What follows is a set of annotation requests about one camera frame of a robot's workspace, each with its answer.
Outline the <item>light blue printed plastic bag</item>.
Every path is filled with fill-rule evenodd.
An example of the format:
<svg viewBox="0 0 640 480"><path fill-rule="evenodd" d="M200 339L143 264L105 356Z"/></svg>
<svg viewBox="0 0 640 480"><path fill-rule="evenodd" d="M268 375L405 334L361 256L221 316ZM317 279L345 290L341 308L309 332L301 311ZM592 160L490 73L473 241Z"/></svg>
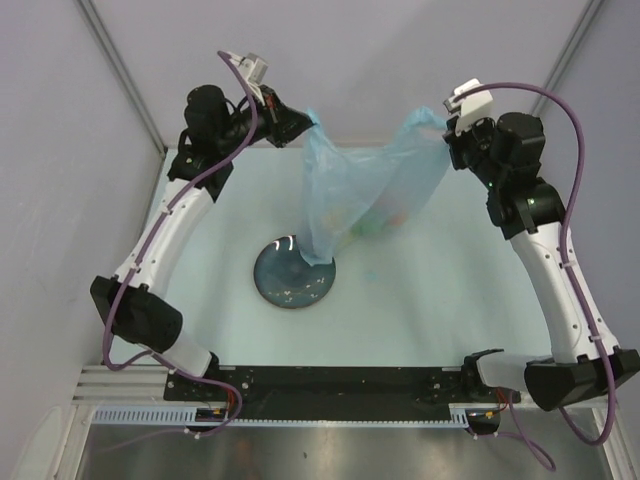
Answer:
<svg viewBox="0 0 640 480"><path fill-rule="evenodd" d="M304 260L330 263L358 237L387 234L422 210L449 168L445 120L422 106L412 111L390 143L342 148L319 116L302 150L302 220L296 233Z"/></svg>

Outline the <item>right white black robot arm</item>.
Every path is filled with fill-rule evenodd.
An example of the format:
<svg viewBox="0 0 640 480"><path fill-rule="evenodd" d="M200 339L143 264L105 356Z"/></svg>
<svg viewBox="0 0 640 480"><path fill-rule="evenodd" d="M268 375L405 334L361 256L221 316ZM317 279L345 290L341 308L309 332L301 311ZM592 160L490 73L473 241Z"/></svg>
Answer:
<svg viewBox="0 0 640 480"><path fill-rule="evenodd" d="M566 216L558 191L539 175L545 146L541 120L510 112L484 117L457 132L451 117L443 138L457 170L470 170L486 187L494 226L524 265L540 303L551 342L547 358L517 361L510 368L495 351L477 356L477 367L461 376L463 393L484 401L497 386L527 391L536 405L552 411L608 392L604 362L614 383L623 385L639 371L639 353L624 349L597 311L592 311L606 355L600 356L570 280L584 279L573 248L560 246Z"/></svg>

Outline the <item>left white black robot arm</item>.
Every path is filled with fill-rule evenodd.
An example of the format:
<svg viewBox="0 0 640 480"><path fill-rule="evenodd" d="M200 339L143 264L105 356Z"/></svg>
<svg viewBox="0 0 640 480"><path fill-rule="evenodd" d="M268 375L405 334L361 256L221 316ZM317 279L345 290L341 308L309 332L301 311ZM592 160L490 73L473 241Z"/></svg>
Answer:
<svg viewBox="0 0 640 480"><path fill-rule="evenodd" d="M155 214L128 259L111 277L96 277L90 294L105 327L105 354L114 338L138 345L187 373L187 389L207 400L221 387L219 360L189 338L181 312L166 302L169 280L195 227L219 198L233 159L261 140L283 148L313 122L266 85L238 104L217 86L197 87L187 96L184 118Z"/></svg>

